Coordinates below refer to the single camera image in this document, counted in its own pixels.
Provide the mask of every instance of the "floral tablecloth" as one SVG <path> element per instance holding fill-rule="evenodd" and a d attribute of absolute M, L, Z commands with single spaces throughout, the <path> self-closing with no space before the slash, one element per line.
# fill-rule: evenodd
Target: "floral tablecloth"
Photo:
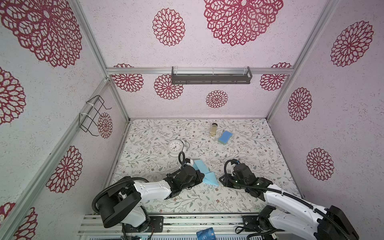
<path fill-rule="evenodd" d="M 212 123 L 217 134 L 209 136 Z M 226 145 L 217 141 L 223 131 L 233 133 Z M 255 173 L 297 196 L 299 192 L 276 144 L 268 123 L 263 119 L 137 119 L 131 121 L 126 144 L 113 181 L 124 176 L 158 181 L 180 167 L 167 153 L 171 140 L 184 139 L 190 144 L 185 155 L 202 159 L 216 178 L 224 172 L 224 163 L 238 159 Z M 199 184 L 183 190 L 177 197 L 144 203 L 148 212 L 260 212 L 266 205 L 244 190 Z"/>

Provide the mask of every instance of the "white floral table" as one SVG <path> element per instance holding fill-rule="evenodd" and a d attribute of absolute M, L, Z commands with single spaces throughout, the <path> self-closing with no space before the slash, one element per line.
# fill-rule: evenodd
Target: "white floral table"
<path fill-rule="evenodd" d="M 218 124 L 215 137 L 209 136 L 211 124 Z M 233 133 L 223 145 L 217 141 L 223 131 Z M 114 182 L 124 176 L 144 177 L 149 181 L 163 179 L 180 167 L 167 153 L 168 142 L 184 139 L 190 144 L 186 157 L 202 159 L 218 179 L 223 175 L 225 161 L 238 159 L 249 166 L 256 177 L 265 177 L 283 189 L 299 196 L 272 132 L 260 119 L 159 119 L 131 122 L 123 154 Z M 168 200 L 144 203 L 148 212 L 260 212 L 266 205 L 244 190 L 199 184 L 183 190 Z"/>

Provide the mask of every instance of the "white alarm clock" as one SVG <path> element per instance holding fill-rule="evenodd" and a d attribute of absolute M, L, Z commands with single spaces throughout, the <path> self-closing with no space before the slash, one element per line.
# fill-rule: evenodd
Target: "white alarm clock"
<path fill-rule="evenodd" d="M 168 144 L 168 152 L 171 157 L 178 157 L 181 151 L 185 152 L 187 146 L 182 140 L 172 140 Z"/>

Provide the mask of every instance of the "bottle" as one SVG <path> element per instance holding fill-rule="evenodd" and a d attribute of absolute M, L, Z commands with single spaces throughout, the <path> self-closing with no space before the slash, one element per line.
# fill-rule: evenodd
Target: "bottle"
<path fill-rule="evenodd" d="M 217 123 L 212 123 L 211 131 L 209 132 L 209 135 L 211 135 L 211 137 L 214 137 L 216 135 L 216 130 L 217 130 Z"/>

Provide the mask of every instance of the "blue sponge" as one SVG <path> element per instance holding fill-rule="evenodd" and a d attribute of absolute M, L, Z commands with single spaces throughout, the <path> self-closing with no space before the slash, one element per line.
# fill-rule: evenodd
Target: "blue sponge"
<path fill-rule="evenodd" d="M 225 145 L 232 135 L 232 133 L 225 131 L 223 132 L 223 135 L 218 139 L 218 142 Z"/>

